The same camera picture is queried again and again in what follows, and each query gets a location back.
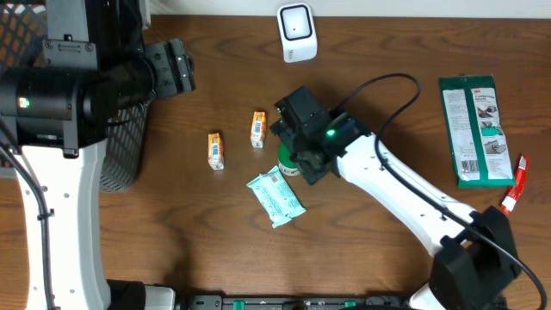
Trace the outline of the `green lid spice jar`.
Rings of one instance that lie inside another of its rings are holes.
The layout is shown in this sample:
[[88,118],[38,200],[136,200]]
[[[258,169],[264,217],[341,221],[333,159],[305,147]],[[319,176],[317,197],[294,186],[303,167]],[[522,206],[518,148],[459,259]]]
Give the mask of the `green lid spice jar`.
[[292,161],[290,157],[291,152],[289,149],[284,144],[280,144],[278,152],[278,167],[281,173],[291,177],[298,176],[300,171],[296,163]]

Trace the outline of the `mint green wipes pack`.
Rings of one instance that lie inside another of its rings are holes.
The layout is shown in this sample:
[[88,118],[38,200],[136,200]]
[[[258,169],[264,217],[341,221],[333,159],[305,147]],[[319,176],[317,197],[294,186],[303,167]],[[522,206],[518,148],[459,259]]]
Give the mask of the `mint green wipes pack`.
[[278,166],[248,182],[247,187],[267,212],[273,228],[285,225],[306,212]]

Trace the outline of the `orange small carton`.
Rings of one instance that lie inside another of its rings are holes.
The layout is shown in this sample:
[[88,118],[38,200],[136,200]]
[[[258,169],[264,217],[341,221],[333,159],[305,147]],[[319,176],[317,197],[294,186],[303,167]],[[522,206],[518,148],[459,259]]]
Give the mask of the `orange small carton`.
[[208,155],[207,161],[213,170],[223,170],[224,164],[224,144],[223,139],[219,133],[210,133],[207,137],[208,142]]
[[251,122],[251,145],[254,148],[263,148],[266,134],[266,113],[255,111]]

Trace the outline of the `green 3M glove package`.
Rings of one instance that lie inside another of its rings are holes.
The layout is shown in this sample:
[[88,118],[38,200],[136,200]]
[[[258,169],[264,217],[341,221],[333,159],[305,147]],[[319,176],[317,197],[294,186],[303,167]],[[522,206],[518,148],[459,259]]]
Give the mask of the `green 3M glove package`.
[[458,186],[514,185],[494,76],[441,77],[439,86]]

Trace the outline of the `red snack stick packet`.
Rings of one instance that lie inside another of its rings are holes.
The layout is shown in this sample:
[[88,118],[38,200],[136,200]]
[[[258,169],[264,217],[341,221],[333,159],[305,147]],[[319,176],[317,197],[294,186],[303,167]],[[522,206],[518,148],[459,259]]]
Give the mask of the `red snack stick packet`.
[[507,189],[505,198],[501,202],[501,209],[505,214],[510,214],[516,204],[518,203],[522,193],[524,192],[525,184],[527,182],[528,169],[530,161],[522,154],[517,169],[515,171],[515,184]]

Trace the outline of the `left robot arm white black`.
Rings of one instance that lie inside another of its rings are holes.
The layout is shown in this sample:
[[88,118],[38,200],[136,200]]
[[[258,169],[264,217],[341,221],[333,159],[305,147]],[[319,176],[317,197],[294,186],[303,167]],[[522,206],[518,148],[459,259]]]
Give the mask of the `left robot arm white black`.
[[183,43],[146,44],[150,24],[145,1],[1,4],[1,174],[22,192],[29,309],[185,306],[102,265],[100,192],[136,177],[148,105],[195,88]]

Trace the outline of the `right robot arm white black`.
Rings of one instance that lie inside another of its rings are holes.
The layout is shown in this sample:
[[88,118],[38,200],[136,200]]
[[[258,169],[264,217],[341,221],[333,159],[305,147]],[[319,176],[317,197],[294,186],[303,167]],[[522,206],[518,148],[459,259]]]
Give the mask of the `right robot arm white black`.
[[357,118],[322,107],[300,87],[275,105],[269,128],[309,184],[332,172],[374,197],[433,258],[428,282],[407,301],[416,309],[500,309],[521,273],[506,215],[479,212],[445,195],[403,164]]

